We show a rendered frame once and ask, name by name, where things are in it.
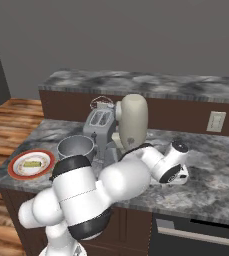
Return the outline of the brown cupboard door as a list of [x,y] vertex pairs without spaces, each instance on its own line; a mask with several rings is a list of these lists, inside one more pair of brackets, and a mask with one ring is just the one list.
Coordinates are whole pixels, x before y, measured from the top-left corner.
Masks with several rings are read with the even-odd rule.
[[119,256],[148,256],[152,214],[115,207],[111,218],[111,245]]
[[18,210],[21,204],[32,199],[35,194],[4,188],[0,188],[0,193],[26,252],[26,256],[38,256],[47,246],[45,229],[43,227],[25,229],[18,220]]

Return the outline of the black dishwasher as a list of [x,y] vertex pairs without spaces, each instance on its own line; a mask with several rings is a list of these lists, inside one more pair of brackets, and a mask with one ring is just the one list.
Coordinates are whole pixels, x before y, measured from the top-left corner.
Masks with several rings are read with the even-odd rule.
[[153,213],[149,256],[229,256],[228,245],[160,234],[159,227],[229,239],[229,225]]

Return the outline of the beige stand mixer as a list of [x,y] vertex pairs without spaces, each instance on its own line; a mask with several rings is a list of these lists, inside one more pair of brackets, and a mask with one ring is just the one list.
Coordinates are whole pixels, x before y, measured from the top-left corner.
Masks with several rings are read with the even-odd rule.
[[123,154],[139,147],[146,140],[148,129],[148,104],[140,94],[128,94],[117,101],[115,121],[118,125],[107,144],[103,166],[119,161]]

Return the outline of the white wall outlet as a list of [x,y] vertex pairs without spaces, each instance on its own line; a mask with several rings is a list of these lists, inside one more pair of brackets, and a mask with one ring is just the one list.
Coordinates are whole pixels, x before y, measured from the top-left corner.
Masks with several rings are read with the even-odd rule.
[[221,132],[226,117],[225,112],[212,111],[208,120],[207,131]]

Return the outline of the red rimmed white plate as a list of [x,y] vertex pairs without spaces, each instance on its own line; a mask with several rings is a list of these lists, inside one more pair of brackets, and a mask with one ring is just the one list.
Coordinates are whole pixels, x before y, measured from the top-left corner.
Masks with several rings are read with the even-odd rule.
[[[41,167],[26,168],[25,161],[40,161]],[[15,156],[8,165],[8,174],[16,180],[32,180],[47,174],[55,164],[55,156],[44,149],[28,150]]]

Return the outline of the silver mixer bowl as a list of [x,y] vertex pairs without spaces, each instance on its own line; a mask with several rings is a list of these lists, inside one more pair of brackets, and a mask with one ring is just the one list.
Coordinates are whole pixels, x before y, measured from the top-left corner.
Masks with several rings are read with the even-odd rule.
[[92,162],[95,155],[95,144],[87,136],[73,135],[59,142],[57,152],[60,160],[69,156],[83,155]]

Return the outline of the yellow butter stick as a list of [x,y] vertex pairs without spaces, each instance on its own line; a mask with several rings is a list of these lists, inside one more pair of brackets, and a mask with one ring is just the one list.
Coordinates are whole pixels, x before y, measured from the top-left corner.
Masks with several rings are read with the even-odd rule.
[[40,161],[25,161],[23,166],[26,168],[41,167],[41,162]]

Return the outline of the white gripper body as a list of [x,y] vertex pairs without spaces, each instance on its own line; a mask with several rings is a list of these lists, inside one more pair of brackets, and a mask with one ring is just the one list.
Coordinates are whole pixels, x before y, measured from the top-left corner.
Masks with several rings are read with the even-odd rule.
[[174,179],[173,183],[175,185],[184,185],[189,178],[189,172],[185,165],[183,165],[178,173],[177,177]]

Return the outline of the grey toaster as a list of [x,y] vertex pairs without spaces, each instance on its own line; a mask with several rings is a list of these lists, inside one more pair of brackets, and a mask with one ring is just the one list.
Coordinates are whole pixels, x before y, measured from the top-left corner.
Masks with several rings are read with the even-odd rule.
[[97,158],[103,159],[107,144],[116,131],[114,111],[110,108],[95,108],[91,111],[83,127],[83,134],[91,137],[97,145]]

